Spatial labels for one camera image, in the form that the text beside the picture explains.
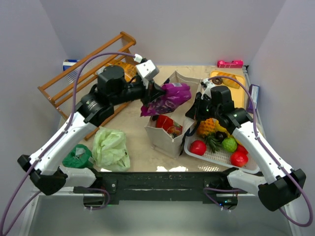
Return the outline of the purple snack packet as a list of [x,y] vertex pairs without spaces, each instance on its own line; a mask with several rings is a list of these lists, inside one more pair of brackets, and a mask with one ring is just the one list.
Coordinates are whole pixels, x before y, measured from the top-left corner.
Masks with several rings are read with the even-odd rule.
[[161,89],[164,95],[141,107],[141,117],[163,115],[174,112],[179,106],[191,99],[190,86],[186,83],[168,83]]

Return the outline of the red snack packet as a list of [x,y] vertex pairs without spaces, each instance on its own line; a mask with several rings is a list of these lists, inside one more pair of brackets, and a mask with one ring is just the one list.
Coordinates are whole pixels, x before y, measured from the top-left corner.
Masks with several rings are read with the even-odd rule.
[[163,129],[170,137],[176,138],[182,134],[183,127],[168,116],[159,115],[156,128]]

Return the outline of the beige canvas tote bag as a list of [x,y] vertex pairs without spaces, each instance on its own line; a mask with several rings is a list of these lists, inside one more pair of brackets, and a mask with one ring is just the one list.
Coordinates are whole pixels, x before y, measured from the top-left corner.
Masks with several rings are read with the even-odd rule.
[[154,150],[177,159],[182,152],[185,132],[194,127],[194,121],[185,114],[192,107],[196,94],[202,89],[200,79],[183,76],[178,71],[169,76],[169,82],[187,84],[190,87],[191,99],[180,105],[174,112],[165,114],[157,120],[150,118],[145,130]]

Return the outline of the light green plastic bag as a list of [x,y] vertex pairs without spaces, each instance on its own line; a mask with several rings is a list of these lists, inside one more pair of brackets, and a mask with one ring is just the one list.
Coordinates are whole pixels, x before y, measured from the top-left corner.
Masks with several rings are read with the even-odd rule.
[[130,168],[126,134],[121,130],[101,127],[94,136],[92,158],[96,166],[112,172]]

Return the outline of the yellow lemon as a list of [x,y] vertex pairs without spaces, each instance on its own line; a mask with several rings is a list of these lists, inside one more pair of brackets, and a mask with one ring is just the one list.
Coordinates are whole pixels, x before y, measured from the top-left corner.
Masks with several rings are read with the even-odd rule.
[[218,121],[218,120],[215,121],[215,128],[216,128],[216,130],[219,131],[219,132],[227,132],[227,129],[224,128],[224,127],[222,127],[222,126],[219,124],[219,121]]

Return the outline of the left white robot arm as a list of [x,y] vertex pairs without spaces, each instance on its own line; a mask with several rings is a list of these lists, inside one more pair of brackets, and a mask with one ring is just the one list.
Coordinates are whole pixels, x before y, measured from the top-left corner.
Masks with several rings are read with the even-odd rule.
[[99,187],[102,175],[93,168],[68,168],[61,165],[70,151],[89,133],[114,114],[114,107],[134,100],[149,104],[165,94],[154,82],[159,69],[151,60],[136,66],[132,83],[125,80],[124,69],[107,66],[97,83],[76,103],[74,114],[54,136],[32,155],[21,155],[18,163],[33,184],[45,195],[63,187]]

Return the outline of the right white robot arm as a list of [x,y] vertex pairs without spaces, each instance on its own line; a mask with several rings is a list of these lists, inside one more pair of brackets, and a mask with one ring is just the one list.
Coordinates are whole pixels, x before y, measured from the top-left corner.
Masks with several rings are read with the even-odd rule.
[[195,121],[214,118],[234,136],[260,168],[264,180],[257,183],[253,177],[245,180],[241,170],[227,175],[229,185],[240,188],[259,197],[270,211],[275,211],[297,199],[306,181],[306,174],[294,170],[287,164],[261,136],[256,121],[243,108],[236,108],[231,91],[226,86],[210,89],[210,96],[198,92],[186,117]]

